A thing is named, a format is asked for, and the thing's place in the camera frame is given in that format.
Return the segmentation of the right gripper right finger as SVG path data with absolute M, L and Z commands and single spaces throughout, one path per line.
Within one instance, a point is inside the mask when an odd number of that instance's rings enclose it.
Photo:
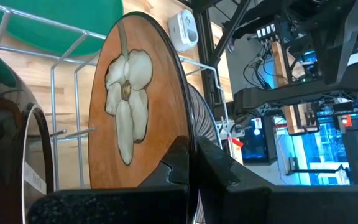
M 197 158 L 207 224 L 267 224 L 272 183 L 205 137 L 198 138 Z

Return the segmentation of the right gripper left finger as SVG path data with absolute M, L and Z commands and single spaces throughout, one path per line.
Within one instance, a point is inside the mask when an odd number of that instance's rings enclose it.
M 189 141 L 178 136 L 161 158 L 155 170 L 139 187 L 162 187 L 189 183 Z

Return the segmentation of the black white striped plate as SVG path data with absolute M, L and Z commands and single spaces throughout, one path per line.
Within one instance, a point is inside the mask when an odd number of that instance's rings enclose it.
M 222 148 L 219 138 L 219 131 L 216 127 L 214 116 L 201 95 L 201 93 L 191 84 L 188 85 L 195 119 L 195 132 L 197 136 L 204 136 L 214 143 L 218 148 Z M 194 224 L 205 224 L 201 193 L 198 192 L 198 203 L 195 213 Z

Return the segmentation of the orange plate white flower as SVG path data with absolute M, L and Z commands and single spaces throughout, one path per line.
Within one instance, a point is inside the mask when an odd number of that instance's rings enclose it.
M 104 41 L 89 106 L 94 189 L 137 187 L 180 139 L 195 136 L 188 83 L 172 42 L 144 12 L 125 14 Z

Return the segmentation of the grey wire dish rack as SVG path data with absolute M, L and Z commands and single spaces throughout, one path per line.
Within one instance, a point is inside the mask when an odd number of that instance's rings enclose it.
M 152 16 L 164 30 L 168 20 L 187 9 L 178 0 L 123 0 L 124 14 L 132 11 Z M 85 39 L 80 36 L 63 54 L 52 54 L 20 41 L 6 27 L 11 13 L 0 24 L 0 58 L 25 82 L 44 111 L 53 134 L 52 149 L 59 189 L 88 187 L 88 124 L 90 99 L 101 48 L 94 54 L 71 53 Z

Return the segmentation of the green plate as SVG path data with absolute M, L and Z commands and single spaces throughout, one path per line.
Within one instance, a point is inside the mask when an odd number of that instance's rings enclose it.
M 71 53 L 96 53 L 111 27 L 123 16 L 123 0 L 0 0 L 0 24 L 11 13 L 6 33 L 40 50 L 63 54 L 81 35 Z

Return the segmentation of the small red tag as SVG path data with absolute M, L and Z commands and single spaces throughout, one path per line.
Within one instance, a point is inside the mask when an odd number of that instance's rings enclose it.
M 239 138 L 230 138 L 227 137 L 228 143 L 231 143 L 231 147 L 233 147 L 234 149 L 241 149 L 242 146 L 244 145 L 243 142 L 240 142 Z

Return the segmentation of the grey plug-in power meter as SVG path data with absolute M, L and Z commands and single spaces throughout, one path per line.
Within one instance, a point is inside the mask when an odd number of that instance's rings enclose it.
M 186 52 L 198 43 L 198 30 L 193 13 L 184 9 L 168 20 L 170 40 L 179 52 Z

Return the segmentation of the black aluminium table frame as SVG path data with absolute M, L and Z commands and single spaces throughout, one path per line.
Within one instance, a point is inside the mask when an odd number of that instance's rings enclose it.
M 230 37 L 235 29 L 239 27 L 243 15 L 246 13 L 250 0 L 239 0 L 234 15 L 229 19 L 229 24 L 225 28 L 222 37 L 217 45 L 214 45 L 211 21 L 208 9 L 215 6 L 222 0 L 178 0 L 193 11 L 195 22 L 199 33 L 198 53 L 202 64 L 209 65 L 214 69 L 218 68 L 221 56 L 226 49 Z M 215 118 L 223 115 L 223 107 L 226 102 L 222 97 L 224 91 L 218 90 L 216 84 L 220 81 L 214 80 L 212 72 L 206 70 L 201 72 L 202 87 L 207 105 L 211 109 Z

